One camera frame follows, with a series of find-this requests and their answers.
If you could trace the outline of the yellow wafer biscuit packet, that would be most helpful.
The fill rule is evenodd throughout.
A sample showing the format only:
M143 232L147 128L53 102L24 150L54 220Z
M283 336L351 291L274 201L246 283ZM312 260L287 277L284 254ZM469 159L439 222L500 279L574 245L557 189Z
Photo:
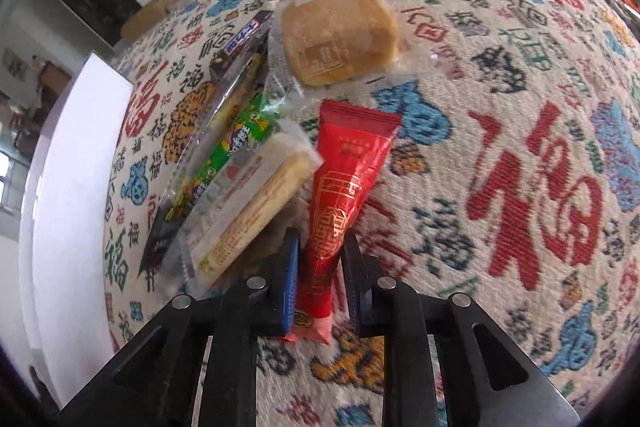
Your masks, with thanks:
M186 290L201 297L322 165L299 124L276 122L255 150L240 150L239 173L218 174L178 232Z

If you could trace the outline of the red snack packet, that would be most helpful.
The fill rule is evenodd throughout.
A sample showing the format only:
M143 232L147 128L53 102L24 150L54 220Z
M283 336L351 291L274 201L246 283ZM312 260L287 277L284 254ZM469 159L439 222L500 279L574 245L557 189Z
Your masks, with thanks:
M329 343L332 283L346 232L378 177L401 125L397 113L326 100L320 106L309 231L300 255L294 325L286 340Z

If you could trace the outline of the green sausage snack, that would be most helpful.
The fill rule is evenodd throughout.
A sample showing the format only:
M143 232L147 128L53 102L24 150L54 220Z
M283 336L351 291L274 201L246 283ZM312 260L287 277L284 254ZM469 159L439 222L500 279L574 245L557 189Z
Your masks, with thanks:
M178 195L163 214L164 222L184 219L202 196L208 184L227 165L239 150L255 147L268 138L274 128L277 114L264 109L265 95L258 93L236 116L217 144L208 151L204 159L195 164L194 173L186 176Z

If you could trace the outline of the long clear snack package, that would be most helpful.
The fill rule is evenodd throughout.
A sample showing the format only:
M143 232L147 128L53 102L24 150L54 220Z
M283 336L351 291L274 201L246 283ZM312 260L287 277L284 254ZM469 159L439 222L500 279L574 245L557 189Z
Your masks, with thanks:
M156 268L162 263L182 222L186 220L184 218L172 222L163 221L163 214L170 206L171 199L178 195L180 185L186 181L186 176L194 173L196 162L205 158L208 151L230 127L246 101L253 96L268 32L239 55L221 80L213 80L215 92L195 119L193 131L182 148L177 167L160 198L160 205L144 246L140 272Z

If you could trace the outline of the packaged bread loaf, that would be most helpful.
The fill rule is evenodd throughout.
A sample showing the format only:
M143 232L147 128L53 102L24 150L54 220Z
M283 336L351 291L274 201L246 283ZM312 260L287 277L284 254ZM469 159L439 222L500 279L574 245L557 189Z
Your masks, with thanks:
M279 87L303 92L417 74L428 52L415 29L400 0L280 0L269 74Z

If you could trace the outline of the white cardboard box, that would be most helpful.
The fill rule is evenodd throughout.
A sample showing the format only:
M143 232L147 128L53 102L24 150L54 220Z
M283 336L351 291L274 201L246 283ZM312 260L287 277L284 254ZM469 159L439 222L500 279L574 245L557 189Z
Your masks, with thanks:
M113 356L103 284L107 189L131 83L90 54L43 125L18 242L35 372L65 407Z

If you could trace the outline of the cardboard box on floor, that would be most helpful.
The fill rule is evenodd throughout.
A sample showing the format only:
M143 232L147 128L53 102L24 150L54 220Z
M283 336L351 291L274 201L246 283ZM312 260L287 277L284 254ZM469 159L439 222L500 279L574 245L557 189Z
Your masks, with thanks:
M171 0L151 0L133 16L130 16L120 30L120 38L132 43L153 28L168 13Z

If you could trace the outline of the dark chocolate bar packet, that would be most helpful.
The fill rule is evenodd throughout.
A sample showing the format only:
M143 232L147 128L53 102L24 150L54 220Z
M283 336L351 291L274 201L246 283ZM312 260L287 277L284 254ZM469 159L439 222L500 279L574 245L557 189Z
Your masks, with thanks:
M209 74L219 81L239 57L254 42L259 41L270 29L272 11L258 11L209 61Z

